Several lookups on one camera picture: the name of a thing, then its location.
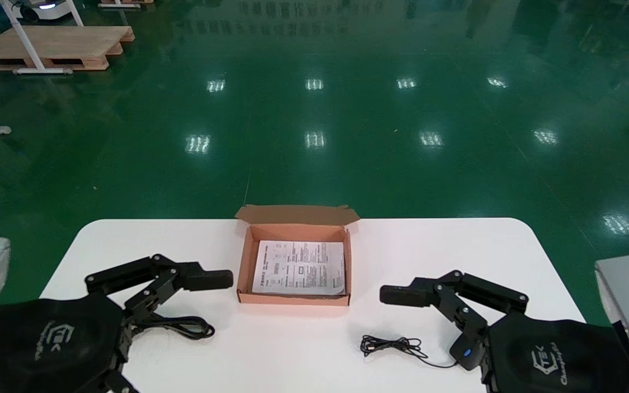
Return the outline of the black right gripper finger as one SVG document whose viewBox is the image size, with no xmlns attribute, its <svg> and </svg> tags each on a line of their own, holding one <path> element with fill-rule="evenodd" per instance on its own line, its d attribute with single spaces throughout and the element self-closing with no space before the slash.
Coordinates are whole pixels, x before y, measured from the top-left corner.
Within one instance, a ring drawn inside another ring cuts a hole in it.
<svg viewBox="0 0 629 393">
<path fill-rule="evenodd" d="M 508 315 L 525 313 L 529 297 L 454 270 L 441 278 L 415 278 L 406 287 L 385 284 L 380 288 L 379 300 L 388 305 L 434 307 L 465 336 L 484 336 L 489 324 L 466 300 Z"/>
</svg>

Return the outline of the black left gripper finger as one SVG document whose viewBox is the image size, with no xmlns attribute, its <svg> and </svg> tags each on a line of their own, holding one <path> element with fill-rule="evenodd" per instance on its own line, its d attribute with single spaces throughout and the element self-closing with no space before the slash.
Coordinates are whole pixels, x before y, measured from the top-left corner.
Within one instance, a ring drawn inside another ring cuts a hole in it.
<svg viewBox="0 0 629 393">
<path fill-rule="evenodd" d="M 197 261 L 175 262 L 155 254 L 90 274 L 85 283 L 88 294 L 105 296 L 146 283 L 142 291 L 124 304 L 125 320 L 133 329 L 212 329 L 203 318 L 167 318 L 156 310 L 178 291 L 229 289 L 234 276 L 230 270 L 208 271 Z"/>
</svg>

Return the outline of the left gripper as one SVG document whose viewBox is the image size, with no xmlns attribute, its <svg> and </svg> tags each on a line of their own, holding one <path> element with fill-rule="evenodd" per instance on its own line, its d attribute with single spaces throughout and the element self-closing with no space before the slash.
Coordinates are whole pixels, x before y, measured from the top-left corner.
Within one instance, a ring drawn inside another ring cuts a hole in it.
<svg viewBox="0 0 629 393">
<path fill-rule="evenodd" d="M 124 311 L 101 294 L 0 305 L 0 392 L 137 393 Z"/>
</svg>

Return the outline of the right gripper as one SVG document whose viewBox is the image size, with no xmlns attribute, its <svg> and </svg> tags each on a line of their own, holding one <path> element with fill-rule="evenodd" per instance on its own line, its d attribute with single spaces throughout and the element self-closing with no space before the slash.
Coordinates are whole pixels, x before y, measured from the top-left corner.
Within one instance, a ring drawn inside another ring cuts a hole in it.
<svg viewBox="0 0 629 393">
<path fill-rule="evenodd" d="M 481 381 L 488 392 L 626 392 L 629 358 L 614 329 L 517 313 L 489 327 Z"/>
</svg>

